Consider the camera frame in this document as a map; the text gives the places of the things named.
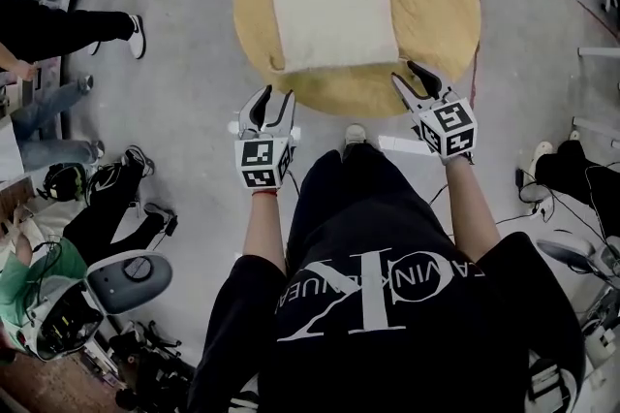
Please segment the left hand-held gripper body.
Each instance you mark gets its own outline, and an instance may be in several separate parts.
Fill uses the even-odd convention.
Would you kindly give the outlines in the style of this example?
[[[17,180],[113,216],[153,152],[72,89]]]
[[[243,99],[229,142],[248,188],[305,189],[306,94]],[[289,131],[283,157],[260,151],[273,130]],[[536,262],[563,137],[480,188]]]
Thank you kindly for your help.
[[[294,160],[296,139],[292,129],[240,131],[234,141],[235,167],[242,185],[252,191],[278,190]]]

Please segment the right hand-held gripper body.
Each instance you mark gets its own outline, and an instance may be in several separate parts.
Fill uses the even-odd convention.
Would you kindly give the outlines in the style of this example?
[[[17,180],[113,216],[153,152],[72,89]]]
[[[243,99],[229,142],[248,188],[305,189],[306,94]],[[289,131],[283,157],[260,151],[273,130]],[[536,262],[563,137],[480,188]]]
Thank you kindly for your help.
[[[418,136],[444,164],[458,156],[471,160],[479,126],[467,98],[448,90],[438,100],[414,104],[412,115]]]

